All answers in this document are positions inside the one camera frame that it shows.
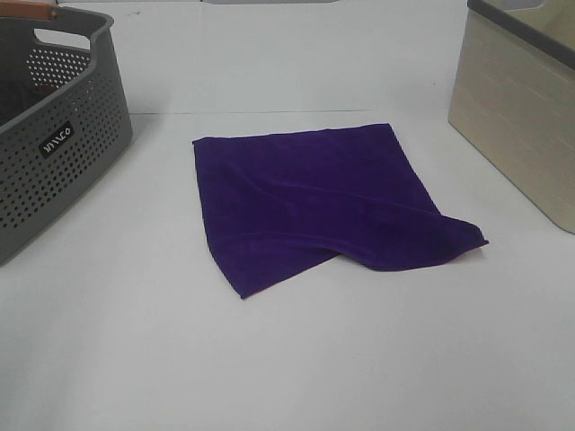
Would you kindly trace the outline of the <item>dark grey cloth in basket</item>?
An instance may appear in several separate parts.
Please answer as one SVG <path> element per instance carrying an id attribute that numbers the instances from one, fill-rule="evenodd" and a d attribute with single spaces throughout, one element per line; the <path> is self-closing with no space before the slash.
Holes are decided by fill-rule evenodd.
<path id="1" fill-rule="evenodd" d="M 1 126 L 25 112 L 36 112 L 48 106 L 49 97 L 58 88 L 47 84 L 3 80 L 1 82 Z"/>

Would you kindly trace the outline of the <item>purple towel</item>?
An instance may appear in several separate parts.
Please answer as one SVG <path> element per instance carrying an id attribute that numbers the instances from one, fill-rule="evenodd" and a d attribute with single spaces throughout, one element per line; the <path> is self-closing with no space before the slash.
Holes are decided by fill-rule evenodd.
<path id="1" fill-rule="evenodd" d="M 387 124 L 206 136 L 193 152 L 209 251 L 242 298 L 339 255 L 402 271 L 486 244 L 440 213 Z"/>

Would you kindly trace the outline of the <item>beige storage box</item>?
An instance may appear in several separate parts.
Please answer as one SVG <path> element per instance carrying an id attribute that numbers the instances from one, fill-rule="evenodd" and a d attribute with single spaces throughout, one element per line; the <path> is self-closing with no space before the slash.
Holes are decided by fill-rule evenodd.
<path id="1" fill-rule="evenodd" d="M 574 230 L 574 3 L 470 1 L 449 123 Z"/>

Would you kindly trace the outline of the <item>grey perforated plastic basket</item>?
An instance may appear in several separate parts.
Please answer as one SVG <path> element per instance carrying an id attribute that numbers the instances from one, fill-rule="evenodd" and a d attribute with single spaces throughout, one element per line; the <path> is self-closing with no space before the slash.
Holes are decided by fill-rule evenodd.
<path id="1" fill-rule="evenodd" d="M 1 126 L 1 261 L 66 212 L 129 146 L 133 131 L 103 13 L 56 5 L 1 17 L 1 82 L 57 87 L 48 106 Z"/>

